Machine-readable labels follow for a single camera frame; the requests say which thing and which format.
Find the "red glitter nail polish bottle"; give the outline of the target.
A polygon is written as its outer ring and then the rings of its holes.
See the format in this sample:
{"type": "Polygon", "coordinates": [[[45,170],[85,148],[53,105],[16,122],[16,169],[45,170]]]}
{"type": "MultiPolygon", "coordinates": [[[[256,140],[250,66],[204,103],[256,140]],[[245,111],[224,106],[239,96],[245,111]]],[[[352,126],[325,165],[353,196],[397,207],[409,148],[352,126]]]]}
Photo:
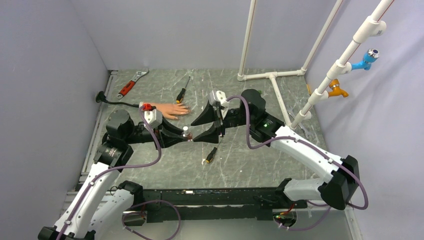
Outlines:
{"type": "Polygon", "coordinates": [[[182,128],[182,130],[183,130],[183,132],[182,132],[182,136],[188,141],[188,142],[190,142],[190,141],[192,141],[193,140],[193,135],[192,135],[192,133],[191,133],[191,131],[190,131],[190,129],[189,129],[189,127],[188,126],[184,126],[183,128],[182,128]]]}

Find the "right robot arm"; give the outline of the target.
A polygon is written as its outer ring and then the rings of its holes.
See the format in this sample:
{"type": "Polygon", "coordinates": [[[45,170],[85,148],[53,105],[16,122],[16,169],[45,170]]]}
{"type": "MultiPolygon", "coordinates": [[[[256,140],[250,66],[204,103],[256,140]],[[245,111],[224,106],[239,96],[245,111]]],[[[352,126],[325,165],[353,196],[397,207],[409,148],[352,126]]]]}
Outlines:
{"type": "Polygon", "coordinates": [[[317,174],[318,178],[296,180],[286,178],[275,194],[276,203],[287,208],[299,200],[323,201],[326,205],[344,210],[352,206],[351,198],[357,189],[364,196],[363,209],[369,205],[367,193],[360,181],[358,161],[348,155],[343,158],[306,140],[282,120],[266,112],[266,101],[256,89],[227,97],[223,91],[212,91],[201,114],[192,127],[211,123],[208,130],[196,136],[194,142],[217,144],[228,128],[245,126],[247,147],[251,150],[271,147],[290,155],[317,174]]]}

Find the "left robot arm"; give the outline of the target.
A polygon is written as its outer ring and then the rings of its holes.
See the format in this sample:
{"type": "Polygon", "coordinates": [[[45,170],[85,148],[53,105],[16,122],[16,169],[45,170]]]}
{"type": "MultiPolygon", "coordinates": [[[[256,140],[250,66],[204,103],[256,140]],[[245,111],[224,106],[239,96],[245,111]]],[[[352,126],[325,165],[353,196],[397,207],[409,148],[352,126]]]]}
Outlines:
{"type": "Polygon", "coordinates": [[[142,122],[138,125],[126,110],[109,115],[102,144],[82,187],[54,226],[40,230],[39,240],[99,240],[125,210],[143,205],[143,187],[128,180],[118,185],[105,204],[101,202],[121,172],[131,168],[128,161],[134,153],[133,144],[153,142],[161,154],[163,148],[187,142],[189,134],[187,127],[172,125],[156,108],[140,108],[139,113],[142,122]]]}

